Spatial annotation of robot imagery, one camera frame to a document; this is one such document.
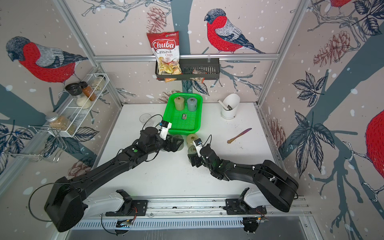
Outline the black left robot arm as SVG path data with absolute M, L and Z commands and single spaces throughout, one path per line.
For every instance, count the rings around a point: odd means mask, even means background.
M 53 184 L 44 210 L 58 232 L 68 231 L 83 218 L 88 207 L 83 201 L 94 191 L 145 162 L 148 155 L 159 153 L 161 150 L 177 152 L 183 143 L 182 137 L 172 135 L 162 139 L 158 129 L 154 127 L 141 130 L 139 139 L 110 161 L 79 177 L 70 180 L 66 177 L 58 179 Z

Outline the green tea canister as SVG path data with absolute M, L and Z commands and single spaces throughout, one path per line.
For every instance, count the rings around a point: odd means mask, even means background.
M 176 138 L 176 146 L 178 149 L 182 149 L 184 147 L 184 138 L 181 135 L 175 135 Z
M 197 154 L 196 147 L 194 147 L 194 146 L 189 147 L 188 154 L 189 155 L 196 155 Z

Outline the blue-grey tea canister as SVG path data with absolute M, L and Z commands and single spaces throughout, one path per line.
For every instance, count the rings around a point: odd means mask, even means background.
M 189 98 L 187 100 L 187 107 L 190 112 L 195 112 L 197 110 L 197 99 L 196 98 Z

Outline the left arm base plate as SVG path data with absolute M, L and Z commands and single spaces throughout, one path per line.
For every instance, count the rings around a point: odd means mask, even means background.
M 134 217 L 145 216 L 148 206 L 148 200 L 128 200 L 116 211 L 105 213 L 106 217 Z

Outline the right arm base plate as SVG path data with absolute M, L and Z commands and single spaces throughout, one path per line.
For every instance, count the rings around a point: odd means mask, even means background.
M 228 215 L 266 215 L 267 209 L 265 206 L 258 206 L 252 208 L 248 206 L 243 200 L 239 199 L 226 199 L 226 204 L 223 210 Z

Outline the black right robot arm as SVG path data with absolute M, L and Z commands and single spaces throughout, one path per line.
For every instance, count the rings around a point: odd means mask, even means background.
M 296 198 L 298 182 L 270 160 L 256 165 L 237 164 L 219 158 L 210 145 L 193 151 L 188 158 L 193 167 L 206 167 L 218 180 L 256 185 L 266 200 L 281 212 L 289 212 Z

